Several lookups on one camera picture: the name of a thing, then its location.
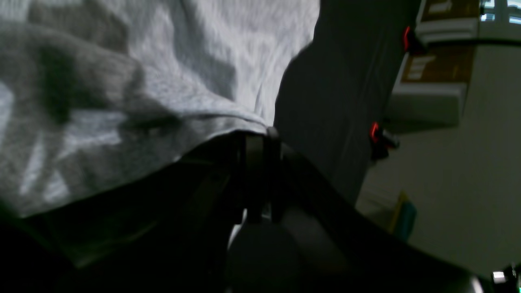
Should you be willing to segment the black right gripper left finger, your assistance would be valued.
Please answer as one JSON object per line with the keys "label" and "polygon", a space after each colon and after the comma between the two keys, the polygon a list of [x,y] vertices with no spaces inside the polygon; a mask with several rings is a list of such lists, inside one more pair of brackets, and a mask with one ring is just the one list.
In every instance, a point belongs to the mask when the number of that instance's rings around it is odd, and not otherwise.
{"label": "black right gripper left finger", "polygon": [[233,132],[90,198],[18,219],[1,211],[2,293],[130,293],[173,282],[221,288],[244,171],[263,136]]}

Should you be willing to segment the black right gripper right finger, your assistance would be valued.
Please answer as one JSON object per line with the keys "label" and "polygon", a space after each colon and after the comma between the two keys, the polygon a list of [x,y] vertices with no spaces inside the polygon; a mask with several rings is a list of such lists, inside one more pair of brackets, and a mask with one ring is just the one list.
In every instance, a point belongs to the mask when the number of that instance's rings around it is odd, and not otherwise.
{"label": "black right gripper right finger", "polygon": [[348,293],[493,293],[492,281],[412,248],[348,204],[301,154],[287,148],[274,127],[265,136],[272,220],[298,207],[318,223],[346,269]]}

